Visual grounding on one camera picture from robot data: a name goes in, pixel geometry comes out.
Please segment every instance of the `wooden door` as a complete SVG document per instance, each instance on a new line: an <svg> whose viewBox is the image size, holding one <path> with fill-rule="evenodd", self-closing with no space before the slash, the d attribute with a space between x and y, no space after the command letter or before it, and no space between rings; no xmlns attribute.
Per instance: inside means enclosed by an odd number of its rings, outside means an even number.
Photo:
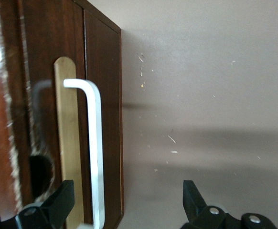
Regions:
<svg viewBox="0 0 278 229"><path fill-rule="evenodd" d="M2 66L15 120L11 124L14 147L19 152L18 205L47 198L61 183L53 64L67 56L76 64L77 77L95 82L100 89L104 228L115 228L123 215L120 28L90 3L72 0L0 0L0 25L5 53ZM82 168L87 168L82 169L84 216L85 223L92 223L86 109L85 96L78 92ZM44 167L41 180L39 157Z"/></svg>

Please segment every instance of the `screw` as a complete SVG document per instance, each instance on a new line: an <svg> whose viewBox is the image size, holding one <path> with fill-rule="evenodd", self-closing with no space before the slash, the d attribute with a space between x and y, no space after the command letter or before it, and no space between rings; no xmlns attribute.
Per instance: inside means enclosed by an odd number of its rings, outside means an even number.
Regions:
<svg viewBox="0 0 278 229"><path fill-rule="evenodd" d="M29 209L24 213L24 215L25 215L25 216L30 216L30 215L34 214L35 211L36 211L36 208L29 208Z"/></svg>
<svg viewBox="0 0 278 229"><path fill-rule="evenodd" d="M261 220L257 217L257 216L249 216L250 221L252 221L253 223L261 223Z"/></svg>
<svg viewBox="0 0 278 229"><path fill-rule="evenodd" d="M214 214L214 215L220 214L220 211L216 208L210 208L209 211L211 214Z"/></svg>

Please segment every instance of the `wooden cabinet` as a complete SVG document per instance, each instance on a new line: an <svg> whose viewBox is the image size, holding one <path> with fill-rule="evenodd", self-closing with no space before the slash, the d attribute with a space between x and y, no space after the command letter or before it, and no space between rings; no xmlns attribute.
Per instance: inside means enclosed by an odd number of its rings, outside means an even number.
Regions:
<svg viewBox="0 0 278 229"><path fill-rule="evenodd" d="M53 64L76 64L102 99L104 228L123 215L121 30L85 0L0 0L0 215L61 183ZM78 92L85 222L92 223L86 99Z"/></svg>

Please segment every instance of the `dark hole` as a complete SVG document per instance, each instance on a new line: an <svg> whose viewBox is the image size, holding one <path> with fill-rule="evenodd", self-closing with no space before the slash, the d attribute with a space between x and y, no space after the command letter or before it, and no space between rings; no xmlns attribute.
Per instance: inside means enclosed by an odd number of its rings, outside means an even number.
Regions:
<svg viewBox="0 0 278 229"><path fill-rule="evenodd" d="M44 156L30 156L31 183L34 198L39 197L50 186L52 178L51 162Z"/></svg>

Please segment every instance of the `wall surface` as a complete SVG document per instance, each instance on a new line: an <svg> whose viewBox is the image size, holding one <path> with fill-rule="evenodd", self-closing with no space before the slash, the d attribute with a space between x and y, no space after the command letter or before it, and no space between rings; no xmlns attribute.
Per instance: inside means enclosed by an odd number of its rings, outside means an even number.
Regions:
<svg viewBox="0 0 278 229"><path fill-rule="evenodd" d="M90 2L123 30L119 228L180 228L184 179L278 227L278 0Z"/></svg>

